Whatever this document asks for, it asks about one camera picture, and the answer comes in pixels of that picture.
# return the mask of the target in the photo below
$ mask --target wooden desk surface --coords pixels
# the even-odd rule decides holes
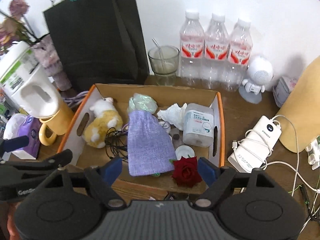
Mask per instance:
[[[153,76],[149,77],[145,83],[146,85],[154,85],[155,79]],[[177,85],[181,85],[180,80],[178,79]],[[252,129],[253,126],[257,123],[262,115],[267,116],[268,118],[273,117],[279,108],[274,102],[274,98],[271,92],[265,92],[262,95],[262,102],[254,105],[247,103],[238,92],[226,92],[222,89],[217,89],[221,93],[222,104],[223,104],[223,113],[225,120],[225,149],[226,149],[226,159],[225,164],[231,166],[227,158],[232,153],[231,145],[233,140],[241,140],[244,138],[244,133]],[[61,137],[57,139],[54,145],[50,147],[41,146],[40,149],[40,160],[45,159],[49,156],[52,156],[56,153],[58,146],[60,144]],[[316,187],[319,170],[313,171],[311,166],[307,162],[308,155],[305,151],[300,153],[300,165],[299,173],[308,182],[313,188]],[[268,162],[271,161],[284,161],[291,164],[293,167],[297,163],[296,153],[288,151],[279,141],[276,143],[273,154],[268,158]],[[282,164],[273,164],[270,165],[266,172],[285,190],[291,191],[294,179],[294,171],[289,167]],[[300,178],[297,178],[296,185],[302,184]],[[157,199],[161,199],[162,196],[166,195],[165,191],[159,191],[152,188],[146,190],[141,187],[139,189],[132,187],[125,182],[117,181],[113,185],[114,189],[126,200],[130,199],[148,199],[150,196],[154,196]],[[308,190],[310,201],[313,201],[313,192]],[[294,198],[304,207],[304,203],[301,197],[301,193],[297,190],[294,194]],[[305,227],[303,232],[300,234],[299,240],[310,240],[310,239],[320,239],[320,226],[317,222],[309,222]]]

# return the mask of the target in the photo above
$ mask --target stuffed animal ear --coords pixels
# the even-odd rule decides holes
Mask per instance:
[[[113,103],[113,98],[105,98],[104,100],[107,102]]]

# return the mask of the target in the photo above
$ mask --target crumpled tissue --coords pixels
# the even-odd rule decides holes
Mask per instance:
[[[159,110],[157,113],[158,119],[162,119],[170,124],[173,124],[180,131],[183,131],[184,114],[187,108],[187,103],[179,107],[177,103],[169,106],[167,110]]]
[[[158,106],[152,97],[134,93],[133,97],[129,99],[128,114],[137,110],[144,110],[154,114]]]

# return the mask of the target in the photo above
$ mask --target black paper bag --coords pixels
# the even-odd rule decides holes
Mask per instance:
[[[149,68],[136,0],[65,0],[44,17],[76,90],[144,83]]]

